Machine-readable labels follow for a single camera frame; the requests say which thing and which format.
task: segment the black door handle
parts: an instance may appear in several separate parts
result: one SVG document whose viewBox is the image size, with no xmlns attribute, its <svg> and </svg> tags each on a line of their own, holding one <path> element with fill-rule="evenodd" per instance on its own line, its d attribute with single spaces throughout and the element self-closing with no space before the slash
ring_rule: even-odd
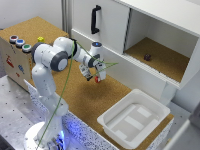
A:
<svg viewBox="0 0 200 150">
<path fill-rule="evenodd" d="M 92 20 L 91 20 L 91 31 L 92 34 L 98 33 L 99 29 L 96 28 L 96 12 L 101 10 L 101 7 L 96 5 L 96 8 L 92 10 Z"/>
</svg>

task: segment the white robotic arm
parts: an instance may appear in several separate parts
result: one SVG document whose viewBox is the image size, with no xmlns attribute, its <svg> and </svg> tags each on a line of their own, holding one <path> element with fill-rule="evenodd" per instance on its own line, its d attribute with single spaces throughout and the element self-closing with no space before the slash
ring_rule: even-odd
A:
<svg viewBox="0 0 200 150">
<path fill-rule="evenodd" d="M 61 144 L 62 146 L 58 143 L 55 144 L 56 139 L 60 137 L 63 130 L 62 116 L 68 112 L 68 105 L 63 99 L 61 99 L 57 112 L 49 124 L 43 138 L 42 135 L 59 101 L 59 96 L 55 93 L 56 85 L 51 70 L 57 72 L 64 70 L 67 67 L 68 59 L 72 58 L 73 48 L 73 59 L 81 63 L 79 69 L 88 81 L 93 77 L 89 71 L 89 68 L 92 67 L 96 68 L 98 75 L 97 82 L 106 78 L 106 66 L 102 62 L 103 52 L 101 43 L 92 43 L 89 52 L 83 50 L 75 40 L 65 37 L 57 38 L 53 46 L 44 43 L 37 43 L 33 46 L 32 57 L 36 65 L 32 69 L 32 77 L 38 91 L 39 100 L 48 109 L 45 124 L 34 139 L 36 144 L 42 139 L 40 147 L 43 150 L 61 149 L 59 147 L 62 147 L 62 149 L 66 148 L 64 139 Z"/>
</svg>

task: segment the white container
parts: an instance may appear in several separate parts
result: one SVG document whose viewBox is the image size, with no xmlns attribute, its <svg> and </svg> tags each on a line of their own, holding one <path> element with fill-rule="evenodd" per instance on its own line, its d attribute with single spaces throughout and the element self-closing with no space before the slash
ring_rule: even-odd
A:
<svg viewBox="0 0 200 150">
<path fill-rule="evenodd" d="M 170 109 L 135 89 L 97 121 L 105 133 L 126 149 L 137 148 L 170 113 Z"/>
</svg>

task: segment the white cabinet door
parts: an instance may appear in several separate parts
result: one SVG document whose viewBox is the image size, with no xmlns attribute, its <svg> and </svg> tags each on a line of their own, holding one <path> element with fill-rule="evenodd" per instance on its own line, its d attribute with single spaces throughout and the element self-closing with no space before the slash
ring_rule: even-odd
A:
<svg viewBox="0 0 200 150">
<path fill-rule="evenodd" d="M 96 28 L 100 31 L 92 34 L 91 16 L 96 5 L 101 7 L 96 12 Z M 128 18 L 129 8 L 113 0 L 73 1 L 72 28 L 120 54 L 124 50 Z"/>
</svg>

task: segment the brown box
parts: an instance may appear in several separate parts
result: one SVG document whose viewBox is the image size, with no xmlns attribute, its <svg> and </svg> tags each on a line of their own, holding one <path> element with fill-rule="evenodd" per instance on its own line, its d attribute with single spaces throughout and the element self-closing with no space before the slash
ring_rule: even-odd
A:
<svg viewBox="0 0 200 150">
<path fill-rule="evenodd" d="M 21 49 L 9 43 L 9 38 L 12 35 L 17 35 L 19 39 L 25 40 L 26 44 L 33 46 L 37 43 L 38 37 L 43 37 L 45 43 L 50 44 L 58 37 L 68 37 L 68 34 L 40 17 L 0 31 L 0 50 L 5 71 L 9 77 L 28 90 L 24 79 L 28 81 L 32 78 L 32 56 L 31 53 L 23 53 Z"/>
</svg>

